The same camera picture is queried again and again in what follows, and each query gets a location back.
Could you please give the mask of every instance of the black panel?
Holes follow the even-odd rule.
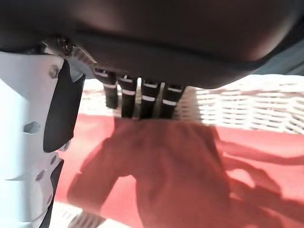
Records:
[[[52,186],[53,186],[53,199],[52,202],[50,204],[50,206],[47,209],[47,214],[44,217],[41,225],[39,228],[49,228],[50,222],[51,222],[51,216],[52,216],[52,209],[53,209],[53,204],[54,204],[54,198],[55,198],[55,194],[56,194],[56,190],[57,190],[57,186],[58,186],[58,181],[59,181],[59,177],[61,174],[61,170],[63,167],[63,163],[64,161],[62,160],[59,165],[54,169],[54,171],[51,174],[51,181],[52,181]]]
[[[85,78],[82,76],[73,82],[69,64],[64,62],[47,115],[43,141],[45,152],[58,150],[73,138]]]
[[[34,38],[63,34],[73,40],[74,32],[88,31],[228,59],[256,60],[269,53],[299,20],[303,2],[0,0],[0,28],[5,28],[0,37],[9,38],[5,33],[10,28],[21,29],[13,37],[27,39],[33,34]]]
[[[212,56],[182,49],[86,34],[77,36],[77,40],[105,70],[134,77],[143,76],[152,81],[207,89],[238,80],[267,61],[218,60]]]

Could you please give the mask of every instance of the red cloth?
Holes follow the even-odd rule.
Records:
[[[56,200],[133,228],[304,228],[303,142],[81,115]]]

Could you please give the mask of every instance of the wicker basket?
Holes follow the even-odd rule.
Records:
[[[141,93],[138,91],[135,115]],[[120,117],[120,108],[105,107],[103,86],[95,79],[85,83],[80,113]],[[188,87],[174,118],[225,127],[304,134],[304,77],[250,75],[219,89]],[[55,203],[51,227],[124,228],[114,221]]]

